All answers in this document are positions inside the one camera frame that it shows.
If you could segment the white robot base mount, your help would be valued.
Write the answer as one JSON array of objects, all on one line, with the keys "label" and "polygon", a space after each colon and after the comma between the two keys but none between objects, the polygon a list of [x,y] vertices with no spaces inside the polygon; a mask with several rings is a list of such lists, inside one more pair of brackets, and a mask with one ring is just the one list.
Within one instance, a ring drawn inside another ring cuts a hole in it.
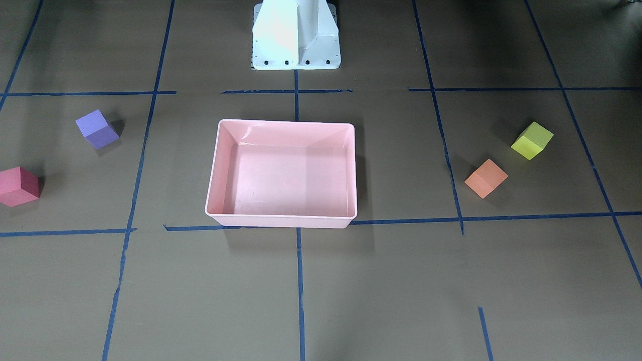
[{"label": "white robot base mount", "polygon": [[342,61],[337,9],[327,1],[256,4],[252,36],[253,69],[337,69]]}]

